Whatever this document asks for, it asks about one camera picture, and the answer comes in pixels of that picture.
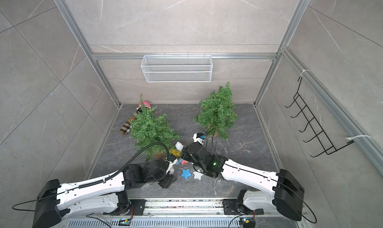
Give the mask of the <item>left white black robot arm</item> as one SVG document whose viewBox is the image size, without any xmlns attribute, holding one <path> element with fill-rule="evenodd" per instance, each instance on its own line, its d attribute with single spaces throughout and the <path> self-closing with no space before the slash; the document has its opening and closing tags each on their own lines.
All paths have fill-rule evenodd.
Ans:
<svg viewBox="0 0 383 228">
<path fill-rule="evenodd" d="M 177 179 L 173 175 L 175 163 L 177 159 L 158 159 L 143 165 L 129 164 L 121 171 L 82 182 L 61 184 L 58 179 L 51 180 L 38 195 L 33 227 L 51 228 L 64 219 L 91 214 L 142 214 L 145 201 L 129 200 L 127 191 L 147 182 L 157 182 L 167 189 Z"/>
</svg>

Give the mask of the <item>white star light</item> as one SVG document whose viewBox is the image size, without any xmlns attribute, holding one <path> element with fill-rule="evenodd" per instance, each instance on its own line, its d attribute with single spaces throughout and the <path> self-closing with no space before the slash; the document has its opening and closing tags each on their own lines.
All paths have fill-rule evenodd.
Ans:
<svg viewBox="0 0 383 228">
<path fill-rule="evenodd" d="M 196 171 L 193 172 L 194 179 L 201 180 L 202 176 L 203 176 L 203 173 L 196 172 Z"/>
</svg>

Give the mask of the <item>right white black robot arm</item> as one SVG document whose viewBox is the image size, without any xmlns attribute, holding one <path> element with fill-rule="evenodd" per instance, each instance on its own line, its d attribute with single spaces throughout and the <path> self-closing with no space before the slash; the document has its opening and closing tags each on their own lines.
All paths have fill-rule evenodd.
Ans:
<svg viewBox="0 0 383 228">
<path fill-rule="evenodd" d="M 183 148 L 181 158 L 197 165 L 206 176 L 219 177 L 257 189 L 257 192 L 240 191 L 236 200 L 240 213 L 248 213 L 257 209 L 271 209 L 291 220 L 302 220 L 305 190 L 289 171 L 284 169 L 280 169 L 279 172 L 257 170 L 224 156 L 213 155 L 199 142 Z"/>
</svg>

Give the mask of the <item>green christmas tree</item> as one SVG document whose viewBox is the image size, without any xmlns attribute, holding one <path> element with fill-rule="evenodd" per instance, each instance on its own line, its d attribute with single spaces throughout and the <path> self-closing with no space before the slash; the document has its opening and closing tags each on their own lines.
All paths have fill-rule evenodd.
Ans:
<svg viewBox="0 0 383 228">
<path fill-rule="evenodd" d="M 148 145 L 156 142 L 163 143 L 168 149 L 175 146 L 179 140 L 178 133 L 170 127 L 167 114 L 155 115 L 156 107 L 147 107 L 143 96 L 140 96 L 139 110 L 134 114 L 131 122 L 131 137 L 136 139 L 136 148 L 141 151 Z"/>
<path fill-rule="evenodd" d="M 218 91 L 211 92 L 199 103 L 200 113 L 193 120 L 207 131 L 212 130 L 222 139 L 228 140 L 228 130 L 233 127 L 237 119 L 232 97 L 229 82 L 225 86 L 220 86 Z"/>
</svg>

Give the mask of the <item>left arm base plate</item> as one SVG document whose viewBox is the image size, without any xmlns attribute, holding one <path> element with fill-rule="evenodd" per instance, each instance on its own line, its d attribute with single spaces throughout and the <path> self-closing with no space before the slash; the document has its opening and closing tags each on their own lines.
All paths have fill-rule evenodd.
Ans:
<svg viewBox="0 0 383 228">
<path fill-rule="evenodd" d="M 114 211 L 103 214 L 111 216 L 142 216 L 144 213 L 146 201 L 147 200 L 145 199 L 123 201 L 117 204 L 117 209 Z"/>
</svg>

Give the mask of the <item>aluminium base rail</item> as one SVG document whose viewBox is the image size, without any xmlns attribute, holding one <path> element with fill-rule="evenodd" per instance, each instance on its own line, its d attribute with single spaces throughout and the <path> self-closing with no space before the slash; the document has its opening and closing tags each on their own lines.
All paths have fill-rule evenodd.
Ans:
<svg viewBox="0 0 383 228">
<path fill-rule="evenodd" d="M 274 210 L 249 215 L 226 214 L 223 198 L 147 198 L 137 215 L 101 214 L 70 218 L 59 228 L 308 228 Z"/>
</svg>

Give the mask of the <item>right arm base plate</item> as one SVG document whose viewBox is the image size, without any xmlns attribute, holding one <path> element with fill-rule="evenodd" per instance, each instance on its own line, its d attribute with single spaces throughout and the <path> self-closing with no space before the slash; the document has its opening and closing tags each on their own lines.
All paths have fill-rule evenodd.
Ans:
<svg viewBox="0 0 383 228">
<path fill-rule="evenodd" d="M 222 206 L 225 215 L 264 215 L 263 209 L 250 210 L 237 199 L 223 199 Z"/>
</svg>

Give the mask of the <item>blue star light centre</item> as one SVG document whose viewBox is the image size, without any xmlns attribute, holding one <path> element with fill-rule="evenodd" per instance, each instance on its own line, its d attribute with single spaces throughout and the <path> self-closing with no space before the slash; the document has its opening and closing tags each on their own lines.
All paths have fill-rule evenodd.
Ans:
<svg viewBox="0 0 383 228">
<path fill-rule="evenodd" d="M 190 173 L 189 169 L 183 169 L 181 177 L 185 178 L 186 180 L 191 176 L 192 174 Z"/>
</svg>

